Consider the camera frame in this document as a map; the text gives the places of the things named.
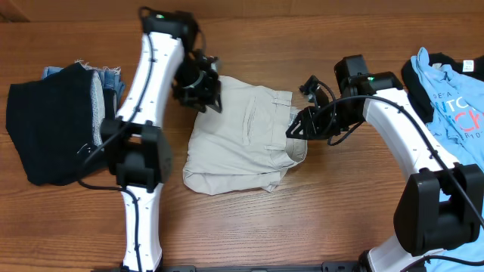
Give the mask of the beige khaki shorts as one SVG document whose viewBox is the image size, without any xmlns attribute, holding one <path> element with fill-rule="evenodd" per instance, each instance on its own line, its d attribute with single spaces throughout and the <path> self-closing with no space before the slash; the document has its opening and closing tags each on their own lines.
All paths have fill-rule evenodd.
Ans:
<svg viewBox="0 0 484 272">
<path fill-rule="evenodd" d="M 188 142 L 184 184 L 197 193 L 273 191 L 306 158 L 305 140 L 286 136 L 299 113 L 290 91 L 222 76 L 222 111 L 200 113 Z"/>
</svg>

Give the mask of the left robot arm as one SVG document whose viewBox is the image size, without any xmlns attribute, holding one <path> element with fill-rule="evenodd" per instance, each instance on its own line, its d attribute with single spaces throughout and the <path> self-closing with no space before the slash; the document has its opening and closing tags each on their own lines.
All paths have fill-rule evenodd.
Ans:
<svg viewBox="0 0 484 272">
<path fill-rule="evenodd" d="M 190 12 L 140 8 L 141 56 L 132 87 L 113 119 L 100 127 L 110 173 L 123 197 L 126 253 L 121 271 L 160 271 L 160 198 L 172 171 L 163 134 L 166 103 L 173 96 L 200 113 L 222 111 L 217 57 L 196 49 L 200 27 Z"/>
</svg>

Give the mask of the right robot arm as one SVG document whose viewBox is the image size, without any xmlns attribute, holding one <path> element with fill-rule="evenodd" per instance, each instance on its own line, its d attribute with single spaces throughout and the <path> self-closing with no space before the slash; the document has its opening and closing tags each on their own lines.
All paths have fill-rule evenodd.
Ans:
<svg viewBox="0 0 484 272">
<path fill-rule="evenodd" d="M 430 134 L 394 73 L 371 73 L 361 55 L 334 67 L 332 91 L 311 76 L 300 92 L 309 105 L 286 135 L 301 140 L 344 141 L 361 124 L 372 125 L 406 179 L 393 215 L 394 234 L 355 261 L 326 261 L 322 271 L 422 271 L 447 251 L 475 242 L 483 226 L 483 173 L 463 165 Z"/>
</svg>

